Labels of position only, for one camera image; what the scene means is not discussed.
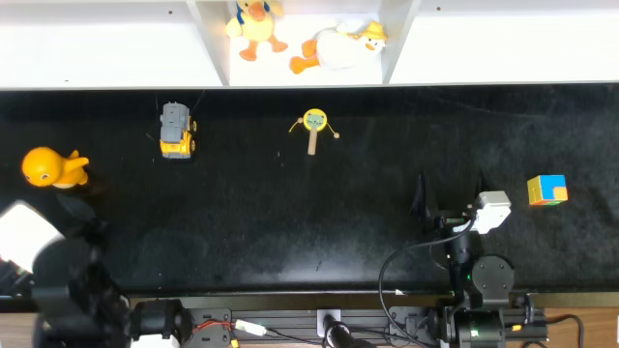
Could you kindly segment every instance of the white duck plush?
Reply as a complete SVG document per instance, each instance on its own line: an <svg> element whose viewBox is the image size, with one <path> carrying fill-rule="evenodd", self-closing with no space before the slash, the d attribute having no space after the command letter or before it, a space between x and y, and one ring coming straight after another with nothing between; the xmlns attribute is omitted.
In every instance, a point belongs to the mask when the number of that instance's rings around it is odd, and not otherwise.
<svg viewBox="0 0 619 348"><path fill-rule="evenodd" d="M359 35L348 33L345 25L326 29L315 40L303 43L305 58L292 58L290 70L299 74L307 68L318 66L329 70L352 68L380 54L386 41L382 24L376 21Z"/></svg>

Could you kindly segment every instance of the toy truck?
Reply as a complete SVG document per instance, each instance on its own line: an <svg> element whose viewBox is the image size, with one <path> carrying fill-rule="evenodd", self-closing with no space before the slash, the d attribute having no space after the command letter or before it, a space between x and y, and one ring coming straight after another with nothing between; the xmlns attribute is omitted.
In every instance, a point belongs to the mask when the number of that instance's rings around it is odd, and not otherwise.
<svg viewBox="0 0 619 348"><path fill-rule="evenodd" d="M177 102L163 106L162 154L167 159L190 159L195 152L197 123L192 120L190 110Z"/></svg>

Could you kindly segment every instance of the black table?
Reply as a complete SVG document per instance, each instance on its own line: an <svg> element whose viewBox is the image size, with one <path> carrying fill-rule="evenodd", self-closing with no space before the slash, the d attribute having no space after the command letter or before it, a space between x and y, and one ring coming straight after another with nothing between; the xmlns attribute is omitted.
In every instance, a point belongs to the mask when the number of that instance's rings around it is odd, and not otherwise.
<svg viewBox="0 0 619 348"><path fill-rule="evenodd" d="M166 102L194 109L191 162L161 156ZM321 132L309 157L309 133L287 131L313 107L341 139ZM512 201L483 244L514 263L517 291L616 291L618 134L619 85L4 93L0 209L23 199L71 225L20 163L37 146L77 149L105 187L92 202L110 223L105 264L130 293L367 291L392 251L432 238L408 215L419 173L463 208L483 172ZM530 208L539 174L564 174L570 201ZM40 267L53 277L76 254L53 246ZM426 250L386 279L449 290Z"/></svg>

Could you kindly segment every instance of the colorful cube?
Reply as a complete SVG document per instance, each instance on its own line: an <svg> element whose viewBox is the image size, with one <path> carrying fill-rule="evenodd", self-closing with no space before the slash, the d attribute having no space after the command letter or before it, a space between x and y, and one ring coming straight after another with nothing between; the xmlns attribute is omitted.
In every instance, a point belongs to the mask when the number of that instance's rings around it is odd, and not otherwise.
<svg viewBox="0 0 619 348"><path fill-rule="evenodd" d="M568 200L563 175L540 175L526 183L530 205L557 205Z"/></svg>

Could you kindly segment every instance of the plush toy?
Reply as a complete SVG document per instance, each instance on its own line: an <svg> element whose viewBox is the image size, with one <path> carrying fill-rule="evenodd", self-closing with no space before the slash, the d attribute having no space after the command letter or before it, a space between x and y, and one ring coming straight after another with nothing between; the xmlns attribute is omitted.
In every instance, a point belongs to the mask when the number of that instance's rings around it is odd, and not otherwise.
<svg viewBox="0 0 619 348"><path fill-rule="evenodd" d="M245 0L237 1L237 14L225 27L225 34L230 38L243 36L250 41L250 47L242 50L240 55L247 61L256 59L256 50L260 43L269 42L274 52L284 52L287 43L273 35L275 22L273 15L283 15L283 7L276 1Z"/></svg>
<svg viewBox="0 0 619 348"><path fill-rule="evenodd" d="M315 40L303 43L304 58L294 57L290 69L302 73L305 69L320 66L330 70L355 67L380 54L387 37L382 24L373 21L359 35L348 33L345 25L320 32Z"/></svg>
<svg viewBox="0 0 619 348"><path fill-rule="evenodd" d="M81 158L77 150L65 159L49 148L40 147L26 155L21 171L28 183L36 187L54 185L59 189L70 189L88 183L83 168L86 164L88 159Z"/></svg>

